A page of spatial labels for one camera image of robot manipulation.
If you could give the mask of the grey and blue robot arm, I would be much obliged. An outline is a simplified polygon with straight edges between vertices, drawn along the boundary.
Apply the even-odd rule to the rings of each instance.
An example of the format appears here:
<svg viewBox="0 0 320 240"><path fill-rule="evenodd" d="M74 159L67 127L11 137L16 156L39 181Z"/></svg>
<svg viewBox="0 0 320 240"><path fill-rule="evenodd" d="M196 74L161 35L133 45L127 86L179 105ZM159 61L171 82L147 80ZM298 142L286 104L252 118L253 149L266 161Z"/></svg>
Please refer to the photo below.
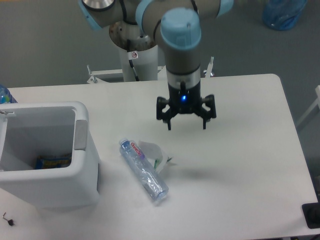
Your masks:
<svg viewBox="0 0 320 240"><path fill-rule="evenodd" d="M227 13L232 0L80 0L78 4L93 29L124 21L137 25L162 49L169 98L157 98L157 120L170 127L178 114L196 114L204 124L217 117L214 95L201 97L200 21Z"/></svg>

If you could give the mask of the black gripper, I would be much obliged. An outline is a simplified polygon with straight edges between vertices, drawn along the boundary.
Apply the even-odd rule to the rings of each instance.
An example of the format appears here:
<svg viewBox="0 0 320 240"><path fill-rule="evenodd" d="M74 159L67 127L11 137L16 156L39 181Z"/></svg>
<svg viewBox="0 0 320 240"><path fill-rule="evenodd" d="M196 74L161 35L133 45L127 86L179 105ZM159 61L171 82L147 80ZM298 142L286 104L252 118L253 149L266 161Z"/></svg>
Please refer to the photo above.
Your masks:
<svg viewBox="0 0 320 240"><path fill-rule="evenodd" d="M216 118L215 96L213 94L201 97L201 83L185 91L168 84L169 99L158 96L156 99L156 119L167 124L170 131L171 119L177 114L192 114L195 112L202 118L202 126L205 130L207 123Z"/></svg>

